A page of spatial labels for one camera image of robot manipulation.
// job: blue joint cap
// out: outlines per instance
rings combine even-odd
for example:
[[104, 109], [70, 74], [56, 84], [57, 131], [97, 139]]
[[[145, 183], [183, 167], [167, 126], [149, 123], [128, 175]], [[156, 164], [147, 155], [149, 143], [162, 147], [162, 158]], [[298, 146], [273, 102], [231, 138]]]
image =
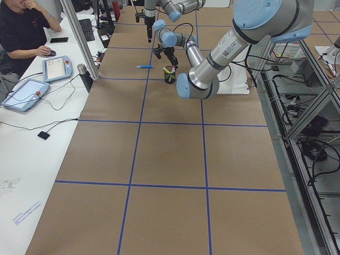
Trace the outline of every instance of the blue joint cap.
[[293, 43], [298, 40], [302, 40], [310, 35], [312, 32], [312, 25], [309, 25], [308, 27], [302, 28], [300, 30], [286, 33], [281, 36], [272, 37], [271, 42], [273, 44], [286, 44], [286, 43]]
[[184, 99], [190, 98], [190, 84], [186, 73], [181, 73], [176, 82], [177, 94]]
[[154, 29], [155, 31], [162, 29], [163, 27], [166, 27], [165, 20], [157, 20], [154, 23]]
[[161, 41], [166, 47], [174, 47], [177, 44], [177, 36], [174, 32], [168, 31], [162, 35]]
[[258, 28], [275, 16], [281, 3], [282, 0], [238, 0], [234, 21], [244, 30]]
[[172, 22], [175, 22], [180, 19], [181, 13], [179, 11], [172, 11], [168, 16]]

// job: thermos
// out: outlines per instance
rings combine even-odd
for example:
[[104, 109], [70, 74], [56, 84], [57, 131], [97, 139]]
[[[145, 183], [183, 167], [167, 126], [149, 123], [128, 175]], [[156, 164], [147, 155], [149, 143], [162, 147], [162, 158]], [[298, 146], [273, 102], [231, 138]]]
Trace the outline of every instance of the thermos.
[[94, 81], [91, 78], [89, 71], [87, 71], [86, 66], [84, 64], [79, 64], [79, 65], [76, 66], [76, 68], [79, 71], [80, 78], [83, 81], [87, 92], [90, 93], [92, 83]]

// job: black t-shirt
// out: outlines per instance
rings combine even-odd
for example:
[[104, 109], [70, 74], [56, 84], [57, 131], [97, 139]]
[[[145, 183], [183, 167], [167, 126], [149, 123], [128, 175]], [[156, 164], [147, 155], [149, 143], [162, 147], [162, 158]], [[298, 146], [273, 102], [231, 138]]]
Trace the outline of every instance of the black t-shirt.
[[[15, 13], [5, 4], [0, 3], [0, 44], [6, 52], [17, 49], [36, 49], [47, 41], [44, 27], [49, 28], [43, 14], [36, 9], [24, 9], [23, 14]], [[22, 76], [34, 60], [12, 59], [12, 69]]]

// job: white desk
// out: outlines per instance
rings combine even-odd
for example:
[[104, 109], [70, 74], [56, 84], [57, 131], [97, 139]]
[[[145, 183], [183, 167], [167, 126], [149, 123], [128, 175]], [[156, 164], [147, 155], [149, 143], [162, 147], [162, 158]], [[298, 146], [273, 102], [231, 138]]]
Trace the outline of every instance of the white desk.
[[[79, 15], [79, 19], [90, 18], [93, 15]], [[84, 63], [84, 58], [72, 33], [67, 18], [61, 22], [63, 31], [53, 33], [52, 37], [69, 37], [67, 43], [49, 44], [56, 51], [57, 56], [67, 55], [73, 66], [72, 77], [78, 74], [77, 65]], [[88, 42], [93, 56], [103, 49], [97, 33], [95, 41]], [[45, 58], [36, 57], [23, 77], [42, 72], [41, 61]], [[34, 76], [42, 80], [42, 75]], [[68, 80], [51, 84], [50, 91], [60, 88]], [[59, 111], [53, 110], [47, 102], [40, 101], [26, 114], [12, 112], [0, 108], [0, 121], [26, 128], [42, 126], [53, 121], [62, 121], [67, 118], [77, 118], [87, 100], [88, 93], [79, 77], [72, 81], [75, 92], [65, 107]], [[60, 108], [72, 93], [74, 88], [67, 84], [46, 97], [55, 108]], [[53, 128], [47, 140], [39, 138], [37, 134], [50, 127], [33, 131], [20, 130], [0, 124], [0, 254], [22, 255], [33, 237], [39, 218], [47, 201], [55, 177], [58, 173], [67, 147], [77, 125], [76, 121], [62, 123]], [[9, 193], [4, 193], [5, 181], [17, 182], [10, 184]], [[29, 214], [21, 223], [16, 225], [14, 220], [18, 215], [24, 214], [34, 204], [40, 205]]]

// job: smartphone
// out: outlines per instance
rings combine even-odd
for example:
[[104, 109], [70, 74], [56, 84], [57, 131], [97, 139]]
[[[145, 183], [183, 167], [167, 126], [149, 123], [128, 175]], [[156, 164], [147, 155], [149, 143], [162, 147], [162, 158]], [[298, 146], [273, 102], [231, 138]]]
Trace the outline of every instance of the smartphone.
[[59, 37], [59, 38], [52, 38], [50, 43], [55, 44], [55, 43], [66, 43], [69, 40], [68, 37]]

